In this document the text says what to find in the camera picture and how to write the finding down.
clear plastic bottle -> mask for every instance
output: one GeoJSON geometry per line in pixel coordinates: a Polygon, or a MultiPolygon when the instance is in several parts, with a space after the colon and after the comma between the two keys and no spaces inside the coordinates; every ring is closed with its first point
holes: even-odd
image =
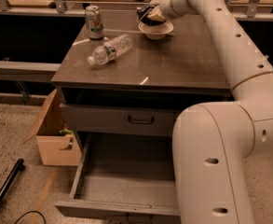
{"type": "Polygon", "coordinates": [[[100,67],[127,52],[132,46],[133,42],[130,36],[127,34],[117,36],[97,47],[88,57],[88,62],[90,66],[100,67]]]}

open cardboard box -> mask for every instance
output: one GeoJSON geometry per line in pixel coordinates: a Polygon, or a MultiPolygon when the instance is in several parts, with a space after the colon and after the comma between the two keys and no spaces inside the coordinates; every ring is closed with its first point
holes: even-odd
{"type": "Polygon", "coordinates": [[[74,136],[58,136],[64,120],[61,99],[54,90],[45,100],[24,142],[35,136],[44,165],[77,166],[81,151],[74,136]]]}

soda can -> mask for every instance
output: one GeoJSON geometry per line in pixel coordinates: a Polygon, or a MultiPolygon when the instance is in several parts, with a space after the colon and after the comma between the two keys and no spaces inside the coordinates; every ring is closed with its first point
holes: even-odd
{"type": "Polygon", "coordinates": [[[90,39],[103,37],[102,16],[98,6],[86,7],[86,25],[90,39]]]}

white bowl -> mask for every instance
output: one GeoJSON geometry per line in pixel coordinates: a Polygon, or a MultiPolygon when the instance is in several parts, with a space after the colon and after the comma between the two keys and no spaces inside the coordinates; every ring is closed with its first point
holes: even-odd
{"type": "Polygon", "coordinates": [[[164,38],[166,34],[172,32],[173,25],[169,21],[156,26],[149,26],[143,22],[140,22],[138,28],[146,35],[147,38],[152,40],[160,40],[164,38]]]}

white bottle cap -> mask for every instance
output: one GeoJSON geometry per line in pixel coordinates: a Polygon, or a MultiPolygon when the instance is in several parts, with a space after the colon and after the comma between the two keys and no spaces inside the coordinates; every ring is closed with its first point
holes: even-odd
{"type": "Polygon", "coordinates": [[[93,56],[88,57],[88,62],[90,65],[94,65],[96,63],[95,58],[93,56]]]}

